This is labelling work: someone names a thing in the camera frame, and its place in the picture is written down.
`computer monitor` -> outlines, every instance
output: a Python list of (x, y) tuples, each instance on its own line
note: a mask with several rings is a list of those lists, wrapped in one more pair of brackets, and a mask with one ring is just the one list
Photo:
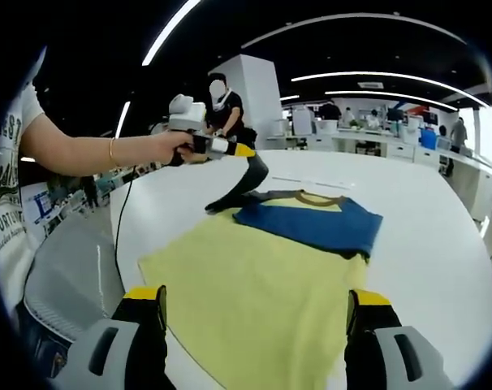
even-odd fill
[(392, 122), (398, 122), (404, 119), (403, 110), (398, 110), (396, 108), (390, 108), (386, 113), (386, 117)]
[(439, 124), (438, 115), (434, 114), (433, 112), (425, 111), (421, 114), (421, 116), (423, 117), (423, 120), (426, 124), (433, 124), (434, 126), (437, 126)]

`black ceiling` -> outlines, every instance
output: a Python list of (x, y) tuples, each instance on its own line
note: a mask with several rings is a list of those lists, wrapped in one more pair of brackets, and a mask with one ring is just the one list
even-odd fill
[[(304, 100), (324, 98), (327, 90), (360, 89), (358, 81), (371, 80), (382, 81), (386, 91), (432, 100), (452, 94), (429, 84), (387, 77), (291, 82), (293, 77), (322, 72), (398, 72), (461, 89), (486, 80), (469, 46), (402, 21), (337, 19), (295, 28), (245, 50), (240, 48), (288, 23), (347, 12), (391, 15), (397, 11), (470, 41), (490, 33), (489, 25), (485, 31), (468, 27), (469, 20), (477, 18), (474, 7), (464, 13), (461, 6), (456, 11), (453, 2), (444, 1), (412, 7), (402, 2), (314, 2), (303, 6), (283, 0), (202, 0), (152, 64), (142, 67), (162, 26), (183, 3), (84, 0), (64, 7), (50, 34), (45, 65), (36, 80), (41, 104), (63, 131), (72, 135), (114, 131), (123, 104), (130, 100), (123, 135), (145, 133), (149, 124), (166, 114), (173, 96), (189, 93), (201, 98), (208, 88), (205, 74), (239, 53), (274, 61), (281, 95), (299, 94)], [(470, 103), (463, 99), (458, 104)]]

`gold bracelet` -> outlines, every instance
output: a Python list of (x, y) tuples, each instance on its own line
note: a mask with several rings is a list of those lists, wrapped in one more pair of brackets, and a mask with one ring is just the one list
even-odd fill
[(109, 158), (110, 158), (110, 161), (115, 165), (115, 167), (120, 168), (119, 164), (116, 162), (116, 160), (114, 159), (114, 155), (113, 155), (113, 144), (114, 144), (115, 139), (116, 138), (111, 138), (110, 142), (109, 142)]

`black shirt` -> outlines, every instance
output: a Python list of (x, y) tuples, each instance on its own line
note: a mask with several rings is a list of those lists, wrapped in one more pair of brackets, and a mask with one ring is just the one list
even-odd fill
[(325, 120), (339, 120), (342, 113), (338, 106), (333, 103), (326, 103), (318, 110), (318, 114)]
[(240, 108), (240, 117), (237, 119), (237, 122), (235, 122), (227, 135), (229, 137), (236, 136), (237, 132), (244, 128), (244, 108), (242, 99), (237, 93), (233, 91), (230, 92), (230, 96), (228, 96), (228, 99), (224, 103), (224, 107), (221, 110), (209, 110), (206, 113), (206, 122), (208, 123), (208, 125), (213, 126), (214, 128), (224, 128), (224, 125), (227, 124), (227, 121), (230, 118), (231, 110), (235, 107)]

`blue container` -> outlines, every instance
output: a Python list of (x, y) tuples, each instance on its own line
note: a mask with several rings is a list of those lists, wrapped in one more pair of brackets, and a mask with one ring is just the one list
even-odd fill
[(433, 130), (428, 130), (425, 128), (421, 129), (421, 139), (420, 143), (426, 149), (435, 150), (435, 144), (437, 143), (438, 136)]

